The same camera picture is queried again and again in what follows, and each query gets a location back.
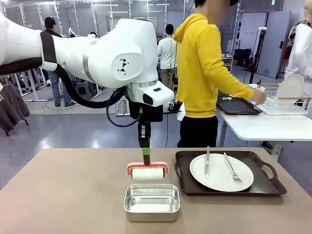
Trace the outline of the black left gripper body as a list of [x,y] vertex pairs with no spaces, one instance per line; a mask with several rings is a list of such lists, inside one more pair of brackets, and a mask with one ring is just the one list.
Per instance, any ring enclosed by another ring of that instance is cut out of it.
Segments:
[[153,107],[147,104],[129,101],[130,116],[138,119],[138,140],[149,141],[151,123],[163,121],[163,105]]

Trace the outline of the person's right hand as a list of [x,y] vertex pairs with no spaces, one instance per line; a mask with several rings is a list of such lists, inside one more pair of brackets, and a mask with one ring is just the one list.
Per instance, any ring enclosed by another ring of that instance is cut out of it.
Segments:
[[256,105],[263,104],[266,101],[267,95],[258,89],[253,89],[253,96],[250,101],[255,102]]

